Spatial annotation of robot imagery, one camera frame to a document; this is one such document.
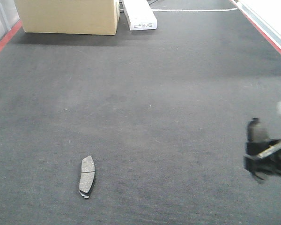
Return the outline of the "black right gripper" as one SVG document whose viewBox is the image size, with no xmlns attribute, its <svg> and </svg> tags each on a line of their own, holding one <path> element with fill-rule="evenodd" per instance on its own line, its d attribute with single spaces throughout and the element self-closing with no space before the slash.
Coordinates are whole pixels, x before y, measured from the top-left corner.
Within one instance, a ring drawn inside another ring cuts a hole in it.
<svg viewBox="0 0 281 225">
<path fill-rule="evenodd" d="M 281 176 L 281 139 L 272 145 L 269 143 L 246 142 L 243 156 L 245 170 Z"/>
</svg>

